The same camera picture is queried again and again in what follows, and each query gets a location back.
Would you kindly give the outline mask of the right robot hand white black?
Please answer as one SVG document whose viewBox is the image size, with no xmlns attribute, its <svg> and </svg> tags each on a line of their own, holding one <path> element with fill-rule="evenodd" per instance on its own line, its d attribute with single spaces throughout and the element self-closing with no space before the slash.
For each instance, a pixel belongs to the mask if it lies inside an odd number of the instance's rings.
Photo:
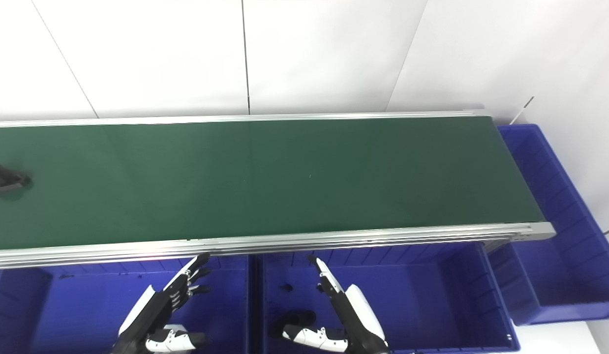
<svg viewBox="0 0 609 354">
<path fill-rule="evenodd" d="M 343 289 L 323 260 L 314 255 L 308 255 L 307 259 L 316 267 L 317 287 L 329 298 L 343 328 L 285 324 L 282 338 L 330 353 L 389 354 L 381 324 L 361 289 L 355 284 Z"/>
</svg>

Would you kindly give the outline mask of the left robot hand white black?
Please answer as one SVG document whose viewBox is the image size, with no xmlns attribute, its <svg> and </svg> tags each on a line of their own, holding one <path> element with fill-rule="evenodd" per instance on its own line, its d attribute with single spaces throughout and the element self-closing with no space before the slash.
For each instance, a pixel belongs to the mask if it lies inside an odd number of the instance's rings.
<svg viewBox="0 0 609 354">
<path fill-rule="evenodd" d="M 174 312 L 193 296 L 211 291 L 196 281 L 210 274 L 210 253 L 201 253 L 174 275 L 160 291 L 149 285 L 123 321 L 112 354 L 181 354 L 203 348 L 208 337 L 188 332 L 183 325 L 169 324 Z"/>
</svg>

